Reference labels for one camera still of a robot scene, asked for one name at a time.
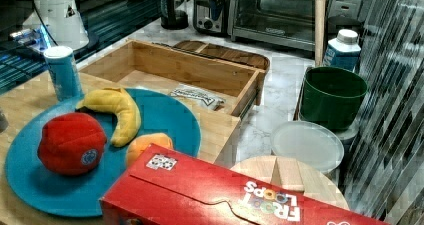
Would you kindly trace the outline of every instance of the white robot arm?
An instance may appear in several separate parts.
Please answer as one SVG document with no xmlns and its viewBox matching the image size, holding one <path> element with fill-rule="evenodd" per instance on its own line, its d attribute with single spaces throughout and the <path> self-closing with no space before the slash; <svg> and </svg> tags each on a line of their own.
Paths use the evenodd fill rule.
<svg viewBox="0 0 424 225">
<path fill-rule="evenodd" d="M 81 49 L 88 44 L 88 35 L 77 11 L 75 0 L 33 1 L 37 13 L 24 22 L 24 27 L 36 28 L 45 25 L 51 35 L 50 42 L 68 46 L 73 50 Z"/>
</svg>

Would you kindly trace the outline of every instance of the wooden table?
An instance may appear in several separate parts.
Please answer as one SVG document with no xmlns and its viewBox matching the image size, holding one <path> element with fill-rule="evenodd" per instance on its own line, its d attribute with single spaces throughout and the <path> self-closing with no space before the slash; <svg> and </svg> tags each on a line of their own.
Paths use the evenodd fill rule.
<svg viewBox="0 0 424 225">
<path fill-rule="evenodd" d="M 85 93 L 104 87 L 121 87 L 118 83 L 80 73 Z M 57 103 L 48 72 L 3 94 L 0 108 L 4 111 L 9 127 L 0 134 L 0 224 L 48 225 L 48 224 L 102 224 L 101 218 L 70 219 L 51 216 L 38 211 L 19 199 L 9 187 L 4 172 L 7 151 L 19 131 L 34 117 Z M 220 165 L 234 157 L 237 146 L 240 118 L 225 113 L 212 113 L 192 106 L 200 123 L 202 140 L 198 157 Z"/>
<path fill-rule="evenodd" d="M 295 159 L 276 156 L 253 157 L 241 161 L 232 167 L 231 170 L 267 183 L 280 185 L 273 182 L 273 176 L 275 176 L 273 170 L 277 158 L 280 160 L 280 164 L 288 164 L 291 167 L 289 169 L 286 168 L 284 172 L 285 175 L 281 176 L 281 180 L 283 180 L 283 188 L 290 189 L 285 186 L 292 186 L 296 188 L 299 185 L 296 182 L 284 181 L 285 179 L 294 179 L 298 181 L 296 171 L 293 169 L 293 166 L 290 165 L 291 162 L 294 161 L 297 163 L 299 168 L 298 172 L 300 173 L 301 183 L 303 183 L 305 196 L 349 210 L 349 206 L 343 197 L 343 194 L 330 179 L 315 168 Z"/>
</svg>

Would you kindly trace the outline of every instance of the red plush ball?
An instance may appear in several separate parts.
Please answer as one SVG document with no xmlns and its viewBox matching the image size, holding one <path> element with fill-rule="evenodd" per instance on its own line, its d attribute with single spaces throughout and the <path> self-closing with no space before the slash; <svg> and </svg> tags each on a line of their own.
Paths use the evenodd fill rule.
<svg viewBox="0 0 424 225">
<path fill-rule="evenodd" d="M 68 113 L 44 125 L 38 158 L 52 172 L 80 175 L 99 164 L 106 141 L 96 119 L 85 113 Z"/>
</svg>

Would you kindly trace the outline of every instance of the white bottle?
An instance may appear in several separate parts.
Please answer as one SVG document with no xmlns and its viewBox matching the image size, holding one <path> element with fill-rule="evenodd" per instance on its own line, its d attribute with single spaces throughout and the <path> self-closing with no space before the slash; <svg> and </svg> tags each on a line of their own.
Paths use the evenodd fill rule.
<svg viewBox="0 0 424 225">
<path fill-rule="evenodd" d="M 349 29 L 341 29 L 337 34 L 337 38 L 328 42 L 322 64 L 323 66 L 353 71 L 360 53 L 361 47 L 358 45 L 358 34 Z"/>
</svg>

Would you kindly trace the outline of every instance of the green container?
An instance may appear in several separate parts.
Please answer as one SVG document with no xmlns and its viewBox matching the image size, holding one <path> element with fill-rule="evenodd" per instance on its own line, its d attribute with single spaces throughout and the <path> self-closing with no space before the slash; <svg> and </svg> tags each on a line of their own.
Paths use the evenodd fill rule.
<svg viewBox="0 0 424 225">
<path fill-rule="evenodd" d="M 366 93 L 366 82 L 353 72 L 313 68 L 305 74 L 299 117 L 330 130 L 347 129 Z"/>
</svg>

